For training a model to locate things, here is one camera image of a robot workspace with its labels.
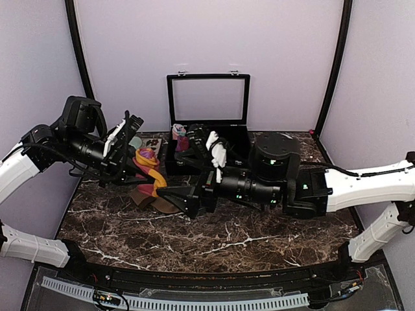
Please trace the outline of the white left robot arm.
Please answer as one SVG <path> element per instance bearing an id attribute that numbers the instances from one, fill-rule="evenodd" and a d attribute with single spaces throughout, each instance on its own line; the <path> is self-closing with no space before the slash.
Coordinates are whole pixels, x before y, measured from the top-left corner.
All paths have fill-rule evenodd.
<path id="1" fill-rule="evenodd" d="M 70 96 L 51 125 L 27 132 L 1 160 L 1 201 L 55 163 L 69 163 L 80 172 L 107 184 L 139 185 L 149 175 L 135 166 L 129 145 L 144 121 L 124 113 L 120 124 L 108 129 L 100 102 Z M 91 278 L 91 267 L 75 242 L 51 240 L 1 224 L 1 256 L 64 268 L 77 282 Z"/>

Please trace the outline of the brown sock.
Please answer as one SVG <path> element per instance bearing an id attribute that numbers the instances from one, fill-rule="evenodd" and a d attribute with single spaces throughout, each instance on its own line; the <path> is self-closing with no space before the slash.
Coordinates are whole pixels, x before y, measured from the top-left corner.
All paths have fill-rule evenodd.
<path id="1" fill-rule="evenodd" d="M 152 207 L 163 214 L 176 214 L 180 210 L 172 203 L 159 197 L 153 196 L 152 185 L 138 185 L 130 191 L 130 197 L 139 209 Z"/>

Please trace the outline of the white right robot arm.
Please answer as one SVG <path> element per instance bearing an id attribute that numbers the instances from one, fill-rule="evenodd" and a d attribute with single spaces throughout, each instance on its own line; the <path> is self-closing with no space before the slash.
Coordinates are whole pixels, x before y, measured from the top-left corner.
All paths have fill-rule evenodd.
<path id="1" fill-rule="evenodd" d="M 345 281 L 399 232 L 414 229 L 414 153 L 385 167 L 345 170 L 301 159 L 297 139 L 278 132 L 262 133 L 254 142 L 246 168 L 226 164 L 228 142 L 200 125 L 190 127 L 190 147 L 175 158 L 200 171 L 192 187 L 163 187 L 160 197 L 194 218 L 200 209 L 215 210 L 226 198 L 247 205 L 282 206 L 283 214 L 300 219 L 323 216 L 348 207 L 385 202 L 383 213 L 360 235 L 343 243 L 331 276 Z"/>

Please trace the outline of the magenta striped sock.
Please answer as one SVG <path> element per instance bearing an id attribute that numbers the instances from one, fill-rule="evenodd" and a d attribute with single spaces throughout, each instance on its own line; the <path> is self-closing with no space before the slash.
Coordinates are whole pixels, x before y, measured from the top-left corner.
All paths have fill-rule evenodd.
<path id="1" fill-rule="evenodd" d="M 134 164 L 140 168 L 145 174 L 149 175 L 154 181 L 147 181 L 142 185 L 138 185 L 137 189 L 140 193 L 147 196 L 158 197 L 157 190 L 167 186 L 167 182 L 163 175 L 159 172 L 160 161 L 155 152 L 151 148 L 139 148 L 136 150 Z"/>

